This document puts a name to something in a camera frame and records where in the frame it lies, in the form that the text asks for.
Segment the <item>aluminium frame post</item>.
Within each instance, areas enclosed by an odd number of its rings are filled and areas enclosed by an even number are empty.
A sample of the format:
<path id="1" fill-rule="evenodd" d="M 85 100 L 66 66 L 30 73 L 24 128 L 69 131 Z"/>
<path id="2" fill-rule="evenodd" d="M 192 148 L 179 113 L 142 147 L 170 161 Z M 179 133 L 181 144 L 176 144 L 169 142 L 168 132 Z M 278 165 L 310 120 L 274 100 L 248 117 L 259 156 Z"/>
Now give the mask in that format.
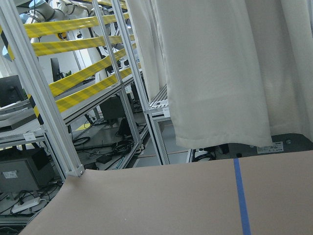
<path id="1" fill-rule="evenodd" d="M 12 0 L 0 2 L 0 24 L 15 56 L 23 86 L 33 98 L 43 119 L 41 127 L 44 130 L 45 142 L 60 175 L 63 178 L 81 177 L 85 171 L 84 167 Z"/>

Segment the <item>white curtain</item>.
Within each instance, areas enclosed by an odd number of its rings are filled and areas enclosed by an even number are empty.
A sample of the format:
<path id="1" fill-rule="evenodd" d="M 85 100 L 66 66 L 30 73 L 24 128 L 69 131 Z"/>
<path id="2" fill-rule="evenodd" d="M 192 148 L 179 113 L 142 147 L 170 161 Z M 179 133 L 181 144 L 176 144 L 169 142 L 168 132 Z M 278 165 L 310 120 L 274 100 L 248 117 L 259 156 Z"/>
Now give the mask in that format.
<path id="1" fill-rule="evenodd" d="M 313 137 L 305 0 L 129 0 L 149 97 L 167 84 L 176 142 L 257 147 Z"/>

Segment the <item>black computer monitor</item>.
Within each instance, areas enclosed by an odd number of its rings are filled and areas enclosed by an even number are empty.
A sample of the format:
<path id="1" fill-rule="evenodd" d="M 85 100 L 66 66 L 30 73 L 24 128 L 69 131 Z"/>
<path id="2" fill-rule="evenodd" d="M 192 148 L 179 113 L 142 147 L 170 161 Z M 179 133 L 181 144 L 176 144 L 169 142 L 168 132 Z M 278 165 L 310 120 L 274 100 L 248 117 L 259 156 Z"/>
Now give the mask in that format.
<path id="1" fill-rule="evenodd" d="M 18 75 L 0 79 L 0 106 L 25 100 L 24 92 Z"/>

